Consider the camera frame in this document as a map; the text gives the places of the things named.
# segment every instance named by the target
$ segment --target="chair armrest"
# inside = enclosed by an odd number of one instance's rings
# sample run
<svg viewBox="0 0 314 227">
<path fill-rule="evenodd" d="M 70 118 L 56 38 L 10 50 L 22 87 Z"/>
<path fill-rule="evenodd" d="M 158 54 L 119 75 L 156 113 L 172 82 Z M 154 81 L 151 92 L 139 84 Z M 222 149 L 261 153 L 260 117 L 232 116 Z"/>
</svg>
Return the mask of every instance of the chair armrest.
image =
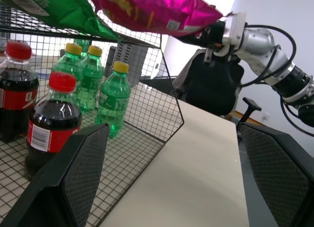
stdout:
<svg viewBox="0 0 314 227">
<path fill-rule="evenodd" d="M 249 98 L 243 98 L 243 101 L 249 106 L 249 108 L 251 108 L 253 111 L 261 111 L 262 108 L 257 105 L 257 103 L 252 100 L 252 99 L 249 99 Z"/>
</svg>

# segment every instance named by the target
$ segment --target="green chip bag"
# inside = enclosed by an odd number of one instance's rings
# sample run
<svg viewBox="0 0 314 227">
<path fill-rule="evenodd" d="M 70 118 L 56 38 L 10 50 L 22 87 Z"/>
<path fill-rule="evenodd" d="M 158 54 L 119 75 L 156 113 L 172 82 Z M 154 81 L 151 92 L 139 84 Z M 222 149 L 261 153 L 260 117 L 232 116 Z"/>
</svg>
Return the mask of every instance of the green chip bag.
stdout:
<svg viewBox="0 0 314 227">
<path fill-rule="evenodd" d="M 81 33 L 120 41 L 119 36 L 103 25 L 87 0 L 2 0 L 36 17 L 49 26 L 71 28 Z"/>
</svg>

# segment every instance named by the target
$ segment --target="plastic bottle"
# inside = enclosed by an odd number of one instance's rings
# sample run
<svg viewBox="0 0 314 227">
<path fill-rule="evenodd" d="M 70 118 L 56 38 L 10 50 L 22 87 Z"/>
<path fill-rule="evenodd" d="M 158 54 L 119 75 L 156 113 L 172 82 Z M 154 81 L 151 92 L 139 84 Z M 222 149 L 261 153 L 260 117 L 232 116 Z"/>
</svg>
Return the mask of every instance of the plastic bottle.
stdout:
<svg viewBox="0 0 314 227">
<path fill-rule="evenodd" d="M 83 79 L 83 68 L 80 63 L 81 52 L 81 46 L 67 43 L 65 55 L 52 67 L 52 72 L 61 71 L 75 76 L 77 80 L 76 89 L 80 86 Z"/>
<path fill-rule="evenodd" d="M 100 48 L 89 46 L 88 55 L 81 61 L 83 80 L 77 89 L 77 104 L 83 113 L 95 109 L 97 92 L 104 76 L 101 55 Z"/>
<path fill-rule="evenodd" d="M 0 64 L 0 138 L 8 142 L 27 132 L 39 82 L 29 64 L 30 46 L 8 42 L 5 54 L 7 58 Z"/>
<path fill-rule="evenodd" d="M 115 137 L 123 127 L 123 118 L 128 107 L 131 89 L 127 79 L 129 65 L 116 61 L 113 73 L 103 83 L 95 123 L 108 123 L 110 137 Z"/>
<path fill-rule="evenodd" d="M 75 39 L 74 43 L 80 45 L 82 47 L 81 57 L 85 58 L 87 55 L 88 47 L 89 47 L 89 40 L 86 39 Z"/>
<path fill-rule="evenodd" d="M 80 129 L 82 114 L 72 97 L 75 83 L 75 77 L 70 74 L 51 73 L 48 94 L 31 111 L 26 141 L 27 179 L 32 179 L 62 149 L 71 134 Z"/>
</svg>

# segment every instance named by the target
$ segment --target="white wall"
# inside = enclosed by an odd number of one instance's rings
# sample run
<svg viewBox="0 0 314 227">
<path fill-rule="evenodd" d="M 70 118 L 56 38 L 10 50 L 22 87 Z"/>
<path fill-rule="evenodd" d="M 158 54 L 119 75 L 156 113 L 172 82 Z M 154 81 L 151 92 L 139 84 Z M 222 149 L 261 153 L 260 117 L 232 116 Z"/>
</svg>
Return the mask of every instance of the white wall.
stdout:
<svg viewBox="0 0 314 227">
<path fill-rule="evenodd" d="M 297 54 L 294 63 L 308 75 L 314 75 L 313 59 L 313 33 L 314 23 L 310 14 L 314 12 L 313 0 L 235 0 L 233 11 L 247 12 L 249 24 L 264 24 L 279 27 L 287 31 L 297 44 Z M 292 51 L 290 42 L 273 32 L 275 42 L 282 46 L 282 50 L 289 56 Z M 241 63 L 245 68 L 243 83 L 256 77 L 250 68 Z M 262 112 L 253 113 L 252 118 L 262 120 L 262 113 L 269 113 L 270 120 L 264 124 L 272 128 L 284 131 L 292 135 L 305 149 L 314 154 L 314 138 L 307 136 L 294 129 L 285 119 L 281 112 L 279 96 L 266 85 L 253 85 L 244 88 L 240 98 L 248 97 L 255 100 L 262 107 Z M 239 100 L 237 111 L 244 113 L 247 105 Z M 314 133 L 314 129 L 305 126 L 302 122 L 297 123 L 300 127 Z"/>
</svg>

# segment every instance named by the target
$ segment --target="wire mesh shelf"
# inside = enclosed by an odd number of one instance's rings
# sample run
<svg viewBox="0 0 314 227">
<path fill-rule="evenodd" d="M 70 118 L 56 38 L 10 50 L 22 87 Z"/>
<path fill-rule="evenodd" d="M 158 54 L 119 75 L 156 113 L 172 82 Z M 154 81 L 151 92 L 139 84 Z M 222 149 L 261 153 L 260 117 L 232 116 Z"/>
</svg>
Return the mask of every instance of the wire mesh shelf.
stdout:
<svg viewBox="0 0 314 227">
<path fill-rule="evenodd" d="M 74 29 L 59 29 L 48 26 L 47 24 L 39 21 L 20 10 L 10 8 L 6 4 L 0 2 L 0 32 L 14 32 L 20 34 L 36 34 L 41 36 L 62 37 L 62 38 L 75 38 L 96 40 L 102 42 L 116 42 L 114 40 L 93 36 L 90 34 L 82 34 Z M 121 37 L 122 43 L 136 44 L 147 46 L 151 48 L 158 48 L 158 46 L 142 41 L 140 39 L 128 36 L 124 33 L 118 34 Z"/>
<path fill-rule="evenodd" d="M 76 38 L 89 39 L 92 45 L 103 50 L 103 66 L 108 62 L 111 48 L 115 49 L 115 60 L 130 65 L 128 79 L 131 96 L 124 118 L 125 125 L 117 137 L 108 140 L 99 187 L 86 223 L 88 227 L 97 227 L 184 123 L 160 49 L 161 37 L 153 33 L 130 31 L 111 23 L 99 13 L 114 31 L 123 36 L 123 44 L 117 44 L 95 36 L 80 35 L 75 30 L 39 24 L 33 21 L 33 17 L 13 9 L 18 18 L 25 18 L 24 24 L 17 26 L 16 17 L 12 16 L 14 12 L 11 11 L 8 18 L 2 15 L 3 9 L 8 8 L 0 4 L 0 36 L 7 41 L 23 41 L 32 48 L 30 64 L 40 83 L 37 99 L 49 91 L 47 84 L 51 68 L 60 58 L 60 51 L 66 43 L 73 43 Z M 4 57 L 0 52 L 0 62 Z M 166 90 L 148 86 L 148 81 L 160 78 L 166 80 Z M 97 111 L 84 114 L 82 127 L 93 125 L 96 114 Z M 0 142 L 0 223 L 29 184 L 24 178 L 26 154 L 24 136 L 11 143 Z"/>
</svg>

